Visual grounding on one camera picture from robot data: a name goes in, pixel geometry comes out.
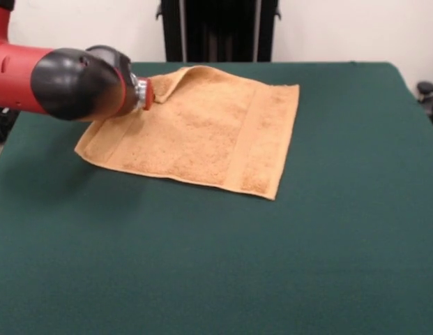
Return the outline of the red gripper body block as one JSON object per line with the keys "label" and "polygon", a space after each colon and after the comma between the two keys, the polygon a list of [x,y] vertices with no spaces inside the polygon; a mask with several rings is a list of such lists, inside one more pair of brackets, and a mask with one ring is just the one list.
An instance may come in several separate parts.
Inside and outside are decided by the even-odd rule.
{"label": "red gripper body block", "polygon": [[153,84],[151,82],[150,79],[148,78],[144,78],[142,80],[142,82],[145,84],[145,89],[144,89],[144,93],[145,93],[145,98],[144,98],[144,110],[150,110],[152,104],[154,103],[155,100],[155,94],[154,94],[154,90],[153,90]]}

